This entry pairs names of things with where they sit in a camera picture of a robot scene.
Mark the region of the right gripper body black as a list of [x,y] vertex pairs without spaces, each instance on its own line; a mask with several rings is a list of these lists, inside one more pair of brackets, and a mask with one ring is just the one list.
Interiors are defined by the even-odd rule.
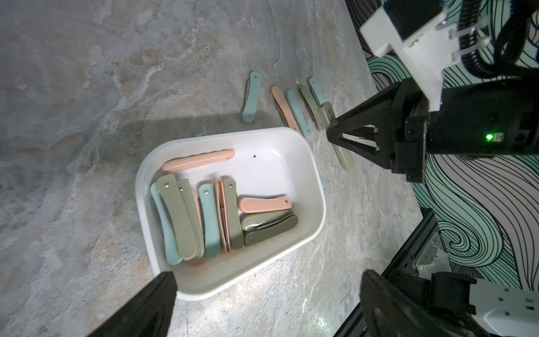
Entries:
[[412,79],[404,91],[403,139],[395,143],[395,166],[408,182],[425,179],[430,154],[466,160],[538,154],[538,83],[507,79],[445,88],[438,111]]

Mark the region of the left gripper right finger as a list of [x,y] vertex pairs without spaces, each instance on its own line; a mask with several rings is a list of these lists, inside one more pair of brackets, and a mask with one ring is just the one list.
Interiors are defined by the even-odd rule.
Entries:
[[448,336],[440,324],[374,270],[362,275],[361,305],[370,336]]

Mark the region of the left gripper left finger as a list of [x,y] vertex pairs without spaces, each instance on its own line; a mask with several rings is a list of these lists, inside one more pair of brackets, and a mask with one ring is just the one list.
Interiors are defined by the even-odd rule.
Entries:
[[173,273],[160,273],[90,335],[166,336],[177,290]]

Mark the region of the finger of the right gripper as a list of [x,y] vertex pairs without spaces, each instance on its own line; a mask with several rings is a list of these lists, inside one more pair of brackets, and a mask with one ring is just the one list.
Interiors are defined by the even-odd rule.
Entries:
[[383,169],[390,168],[390,146],[387,143],[376,143],[376,146],[370,146],[346,139],[342,135],[337,134],[334,136],[337,137],[335,143],[339,143],[340,146],[347,148]]
[[376,135],[386,124],[400,83],[392,84],[336,119],[326,134]]

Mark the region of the olive knife row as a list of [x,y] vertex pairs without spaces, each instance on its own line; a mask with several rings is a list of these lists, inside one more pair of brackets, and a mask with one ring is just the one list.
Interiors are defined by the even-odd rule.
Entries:
[[339,143],[335,143],[337,137],[329,132],[330,129],[334,128],[338,124],[333,106],[330,104],[330,102],[325,102],[318,107],[317,112],[321,117],[321,125],[323,126],[323,129],[327,131],[328,139],[333,146],[334,152],[338,157],[341,166],[345,169],[345,171],[352,171],[353,168],[355,168],[355,160],[351,151],[340,146]]

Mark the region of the white storage box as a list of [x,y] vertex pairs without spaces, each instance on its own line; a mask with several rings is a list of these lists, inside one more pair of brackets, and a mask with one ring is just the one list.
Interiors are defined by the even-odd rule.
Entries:
[[[233,149],[236,155],[227,161],[175,173],[178,180],[188,179],[197,194],[197,206],[204,234],[199,186],[221,179],[224,184],[230,252],[223,248],[215,258],[166,261],[164,237],[150,186],[169,174],[161,166],[169,161],[196,154]],[[314,156],[301,134],[280,127],[225,133],[200,138],[172,140],[156,147],[142,161],[135,180],[140,224],[153,273],[171,271],[177,283],[176,299],[202,300],[236,284],[278,258],[313,240],[326,217],[326,201]],[[238,209],[244,197],[274,198],[288,196],[292,212],[298,217],[293,229],[271,239],[244,246],[241,219],[248,213]]]

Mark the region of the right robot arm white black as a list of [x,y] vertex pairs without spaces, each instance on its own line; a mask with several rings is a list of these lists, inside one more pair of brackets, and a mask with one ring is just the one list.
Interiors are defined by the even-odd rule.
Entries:
[[328,140],[423,218],[341,336],[538,335],[537,1],[348,1],[380,92]]

